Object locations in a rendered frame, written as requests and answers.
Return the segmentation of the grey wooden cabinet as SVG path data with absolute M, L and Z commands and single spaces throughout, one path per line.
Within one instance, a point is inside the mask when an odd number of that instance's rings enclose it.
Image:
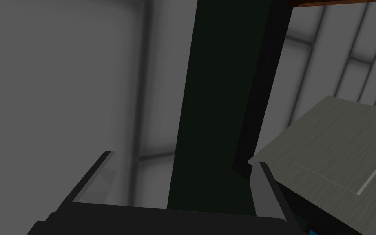
M 327 96 L 250 160 L 318 235 L 376 235 L 376 106 Z

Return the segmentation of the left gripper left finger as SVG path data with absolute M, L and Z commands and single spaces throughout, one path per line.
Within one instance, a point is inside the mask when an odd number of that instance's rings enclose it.
M 78 186 L 72 202 L 79 203 L 111 203 L 113 183 L 115 180 L 115 152 L 105 151 L 90 170 L 88 177 L 83 177 L 84 184 Z

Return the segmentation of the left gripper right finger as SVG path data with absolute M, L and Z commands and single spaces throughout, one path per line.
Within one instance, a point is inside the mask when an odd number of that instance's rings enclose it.
M 288 220 L 288 204 L 265 162 L 255 161 L 253 163 L 250 188 L 258 217 Z

